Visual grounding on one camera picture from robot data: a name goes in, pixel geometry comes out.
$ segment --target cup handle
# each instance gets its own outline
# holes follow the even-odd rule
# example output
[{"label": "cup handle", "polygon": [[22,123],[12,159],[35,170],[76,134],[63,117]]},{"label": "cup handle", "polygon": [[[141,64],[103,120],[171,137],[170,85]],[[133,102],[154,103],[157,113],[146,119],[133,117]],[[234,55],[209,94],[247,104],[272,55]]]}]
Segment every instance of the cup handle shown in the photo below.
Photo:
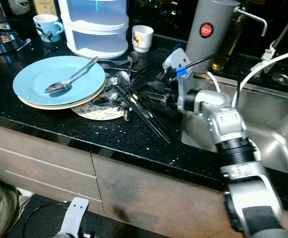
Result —
[{"label": "cup handle", "polygon": [[55,25],[58,25],[60,27],[60,31],[57,31],[56,34],[62,33],[64,31],[64,26],[62,23],[55,21]]}]

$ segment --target stainless steel sink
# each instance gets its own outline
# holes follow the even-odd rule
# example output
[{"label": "stainless steel sink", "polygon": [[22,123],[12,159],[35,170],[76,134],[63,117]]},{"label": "stainless steel sink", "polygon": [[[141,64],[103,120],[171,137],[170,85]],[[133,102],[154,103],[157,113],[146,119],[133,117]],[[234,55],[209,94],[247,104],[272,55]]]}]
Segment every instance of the stainless steel sink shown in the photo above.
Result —
[{"label": "stainless steel sink", "polygon": [[[216,77],[220,89],[231,98],[236,90],[233,80]],[[196,79],[196,89],[215,90],[208,79]],[[288,173],[288,94],[254,85],[241,91],[239,112],[248,137],[258,146],[265,167]],[[182,122],[182,142],[215,152],[206,122],[188,112]]]}]

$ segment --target metal clamp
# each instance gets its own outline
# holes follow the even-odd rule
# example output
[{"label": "metal clamp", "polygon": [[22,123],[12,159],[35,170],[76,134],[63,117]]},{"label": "metal clamp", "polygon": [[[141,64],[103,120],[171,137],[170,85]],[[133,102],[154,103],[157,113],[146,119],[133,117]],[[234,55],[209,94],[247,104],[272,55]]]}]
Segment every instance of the metal clamp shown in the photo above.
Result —
[{"label": "metal clamp", "polygon": [[[178,67],[188,65],[190,62],[186,53],[182,48],[178,48],[173,53],[171,53],[163,63],[163,69],[167,70],[169,67],[176,69]],[[186,113],[184,109],[185,96],[187,92],[195,88],[196,80],[194,80],[193,68],[188,69],[189,72],[186,75],[177,76],[176,80],[178,81],[178,102],[177,109],[181,113]]]},{"label": "metal clamp", "polygon": [[79,238],[80,224],[88,205],[87,199],[75,197],[65,214],[61,229],[55,237]]},{"label": "metal clamp", "polygon": [[[264,54],[261,57],[261,62],[257,63],[255,66],[253,66],[250,70],[253,71],[255,70],[257,67],[260,67],[264,62],[269,61],[273,58],[274,54],[275,54],[275,49],[273,48],[273,44],[275,41],[273,41],[270,44],[270,47],[268,49],[265,49]],[[262,71],[264,71],[265,73],[268,73],[271,68],[274,66],[274,63],[265,67],[263,70],[259,71],[258,73],[256,73],[256,75],[260,75]]]}]

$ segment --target drawer front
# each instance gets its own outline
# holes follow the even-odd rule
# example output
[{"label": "drawer front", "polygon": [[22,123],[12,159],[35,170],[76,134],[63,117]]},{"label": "drawer front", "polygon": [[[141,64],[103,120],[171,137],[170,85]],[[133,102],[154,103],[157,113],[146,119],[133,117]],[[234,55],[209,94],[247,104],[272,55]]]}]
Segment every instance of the drawer front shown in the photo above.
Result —
[{"label": "drawer front", "polygon": [[220,192],[102,156],[92,159],[107,217],[170,238],[207,238],[229,228]]},{"label": "drawer front", "polygon": [[1,126],[0,147],[68,169],[95,175],[90,153]]},{"label": "drawer front", "polygon": [[0,148],[0,170],[101,200],[96,177]]},{"label": "drawer front", "polygon": [[10,185],[29,190],[38,195],[48,197],[60,202],[72,201],[75,197],[88,199],[88,211],[104,215],[103,205],[101,201],[94,200],[86,196],[77,195],[59,188],[55,188],[53,186],[49,186],[45,183],[26,178],[22,175],[18,175],[10,171],[0,171],[0,180]]}]

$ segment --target spoon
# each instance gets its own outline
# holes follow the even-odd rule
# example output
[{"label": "spoon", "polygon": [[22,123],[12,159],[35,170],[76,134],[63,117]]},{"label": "spoon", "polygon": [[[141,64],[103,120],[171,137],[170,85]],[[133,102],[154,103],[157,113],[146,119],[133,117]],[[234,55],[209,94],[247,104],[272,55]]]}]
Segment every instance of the spoon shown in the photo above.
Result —
[{"label": "spoon", "polygon": [[130,62],[130,68],[128,72],[129,77],[131,76],[132,64],[136,63],[138,60],[139,60],[139,54],[136,51],[132,51],[131,53],[129,53],[128,55],[128,61]]},{"label": "spoon", "polygon": [[50,85],[48,88],[45,89],[45,93],[60,93],[63,92],[71,87],[71,82],[74,81],[74,77],[76,77],[79,73],[84,71],[85,69],[94,66],[94,64],[98,61],[98,56],[92,58],[89,63],[87,63],[83,68],[81,68],[77,73],[75,73],[73,76],[71,76],[68,81],[66,82],[57,82],[52,85]]},{"label": "spoon", "polygon": [[125,86],[129,86],[130,83],[131,83],[131,80],[130,80],[130,77],[128,76],[128,74],[124,71],[120,71],[120,72],[117,72],[115,74],[115,77],[118,78],[118,83],[122,83],[124,84]]},{"label": "spoon", "polygon": [[120,107],[123,109],[123,119],[130,121],[132,119],[131,108],[124,101],[121,102]]}]

